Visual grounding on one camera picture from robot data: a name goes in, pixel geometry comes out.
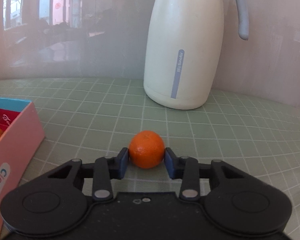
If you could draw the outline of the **cream thermos jug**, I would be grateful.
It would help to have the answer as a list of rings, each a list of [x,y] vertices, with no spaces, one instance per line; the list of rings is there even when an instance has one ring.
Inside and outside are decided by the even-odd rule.
[[[238,34],[247,40],[246,0],[235,1]],[[223,33],[223,0],[155,0],[143,77],[148,97],[172,109],[202,106],[216,74]]]

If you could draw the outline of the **colourful cardboard box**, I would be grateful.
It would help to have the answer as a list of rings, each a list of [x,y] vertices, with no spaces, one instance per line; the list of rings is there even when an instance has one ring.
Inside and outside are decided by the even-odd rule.
[[[45,134],[34,103],[0,98],[0,202],[15,189]],[[0,232],[2,218],[0,215]]]

